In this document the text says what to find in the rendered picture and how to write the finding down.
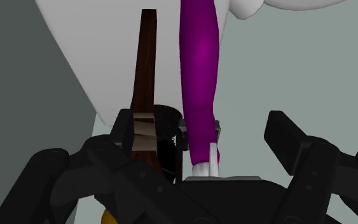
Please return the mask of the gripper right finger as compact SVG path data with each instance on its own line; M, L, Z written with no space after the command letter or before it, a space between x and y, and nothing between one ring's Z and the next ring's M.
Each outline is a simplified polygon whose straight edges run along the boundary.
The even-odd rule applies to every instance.
M269 113L264 139L293 177L273 224L339 224L326 214L333 194L358 216L358 152L306 135L283 111Z

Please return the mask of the yellow rounded thing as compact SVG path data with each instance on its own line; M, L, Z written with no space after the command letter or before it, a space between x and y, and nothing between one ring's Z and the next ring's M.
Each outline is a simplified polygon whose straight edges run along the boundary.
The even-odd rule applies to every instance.
M118 224L115 217L110 214L110 212L105 209L102 217L101 217L101 223L100 224Z

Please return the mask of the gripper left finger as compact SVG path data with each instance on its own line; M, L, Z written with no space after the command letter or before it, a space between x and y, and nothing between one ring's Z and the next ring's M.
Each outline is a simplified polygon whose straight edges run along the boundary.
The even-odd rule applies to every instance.
M219 220L150 166L130 158L134 115L122 109L110 134L91 137L75 154L35 153L0 205L0 224L66 224L90 195L118 224L219 224Z

